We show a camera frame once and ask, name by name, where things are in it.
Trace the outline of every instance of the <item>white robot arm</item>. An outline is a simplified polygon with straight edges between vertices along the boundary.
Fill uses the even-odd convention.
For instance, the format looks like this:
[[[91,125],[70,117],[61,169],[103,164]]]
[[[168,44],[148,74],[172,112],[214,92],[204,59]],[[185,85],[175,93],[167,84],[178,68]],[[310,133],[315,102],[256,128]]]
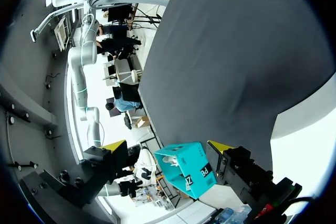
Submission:
[[[96,147],[101,146],[99,134],[99,110],[96,107],[88,107],[88,92],[83,67],[95,64],[97,61],[96,35],[99,24],[95,19],[96,9],[113,7],[116,3],[144,3],[166,6],[169,0],[52,0],[55,7],[66,6],[50,13],[42,23],[30,32],[33,42],[50,21],[50,19],[68,12],[72,9],[84,8],[85,17],[81,25],[80,46],[73,47],[68,52],[69,67],[72,69],[71,83],[75,95],[76,107],[80,111],[80,119],[88,121],[88,141]]]

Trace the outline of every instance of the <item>plastic bottle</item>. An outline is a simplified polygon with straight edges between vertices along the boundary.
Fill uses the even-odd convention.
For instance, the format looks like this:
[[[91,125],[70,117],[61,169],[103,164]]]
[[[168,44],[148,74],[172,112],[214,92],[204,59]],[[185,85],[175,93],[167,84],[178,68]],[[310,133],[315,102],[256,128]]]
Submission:
[[[231,208],[225,208],[215,219],[216,224],[223,224],[226,220],[228,220],[231,215],[233,215],[234,211]]]
[[[225,224],[243,224],[251,208],[248,205],[242,205]]]

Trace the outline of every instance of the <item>person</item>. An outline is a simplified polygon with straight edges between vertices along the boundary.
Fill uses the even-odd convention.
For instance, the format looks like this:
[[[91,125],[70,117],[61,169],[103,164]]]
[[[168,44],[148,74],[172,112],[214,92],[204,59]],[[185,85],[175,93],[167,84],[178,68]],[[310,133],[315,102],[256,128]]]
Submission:
[[[97,53],[102,54],[105,52],[110,52],[112,55],[116,55],[114,51],[121,50],[127,46],[141,45],[141,41],[137,39],[132,39],[129,37],[115,38],[115,39],[104,39],[101,42],[96,41]]]
[[[120,112],[126,112],[128,110],[132,109],[140,109],[142,108],[142,105],[140,102],[130,102],[130,101],[125,101],[122,96],[119,99],[114,99],[114,102],[108,102],[105,105],[105,108],[107,110],[112,110],[114,107],[117,108]]]
[[[107,25],[103,26],[102,24],[99,24],[99,29],[97,31],[97,36],[102,36],[106,34],[114,34],[121,31],[128,31],[129,28],[127,25]]]

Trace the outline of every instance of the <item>cyan cardboard box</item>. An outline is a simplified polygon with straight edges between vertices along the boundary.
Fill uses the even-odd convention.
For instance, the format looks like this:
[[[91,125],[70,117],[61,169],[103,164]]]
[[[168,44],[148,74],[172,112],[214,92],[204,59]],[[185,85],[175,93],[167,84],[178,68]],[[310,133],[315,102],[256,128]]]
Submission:
[[[163,162],[164,156],[176,156],[178,166]],[[169,145],[155,152],[155,157],[167,181],[194,199],[216,184],[215,175],[199,142]]]

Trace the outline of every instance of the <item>cable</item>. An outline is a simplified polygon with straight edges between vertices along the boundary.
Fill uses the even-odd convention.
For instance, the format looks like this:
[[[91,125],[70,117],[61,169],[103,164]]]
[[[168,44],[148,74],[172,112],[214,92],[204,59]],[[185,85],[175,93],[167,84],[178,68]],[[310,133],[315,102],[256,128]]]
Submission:
[[[48,77],[50,77],[50,78],[55,78],[55,77],[57,77],[59,74],[61,74],[61,73],[57,73],[57,74],[55,74],[54,76],[47,74],[47,75],[46,75],[46,80],[45,80],[45,81],[47,81]]]
[[[133,6],[134,8],[136,8],[137,10],[139,10],[140,12],[142,12],[143,13],[143,15],[145,15],[145,17],[146,18],[148,18],[149,20],[151,20],[150,18],[149,18],[149,16],[146,14],[146,13],[144,13],[143,11],[141,11],[138,7],[135,7],[135,6]]]
[[[9,139],[9,114],[8,112],[6,113],[6,136],[7,136],[7,145],[8,145],[8,150],[9,150],[9,155],[10,155],[10,160],[14,164],[14,158],[13,158],[13,153],[12,153],[12,148],[10,147],[10,139]]]
[[[104,146],[103,144],[104,144],[104,140],[105,140],[105,130],[104,130],[104,127],[101,124],[101,122],[99,122],[99,124],[100,124],[101,128],[103,129],[103,141],[101,142],[101,146]]]
[[[59,74],[61,74],[61,73],[57,73],[57,74],[55,74],[55,76],[51,76],[51,75],[48,75],[48,74],[47,74],[47,77],[55,78],[55,77],[58,76]]]
[[[136,143],[139,142],[140,139],[143,138],[144,136],[147,136],[149,133],[152,133],[152,132],[150,131],[150,132],[147,132],[146,134],[144,134],[142,137],[140,137],[140,138],[136,141]]]
[[[285,205],[287,205],[287,208],[288,208],[290,205],[297,203],[297,202],[301,202],[301,201],[311,202],[313,200],[315,200],[313,197],[301,197],[301,198],[291,199],[287,201]]]
[[[156,7],[157,7],[157,5],[155,5],[152,9],[154,9],[154,8],[156,8]],[[146,12],[146,14],[149,13],[152,9],[148,10],[148,11]]]
[[[156,15],[157,15],[157,12],[159,11],[159,8],[160,8],[160,5],[156,9]]]

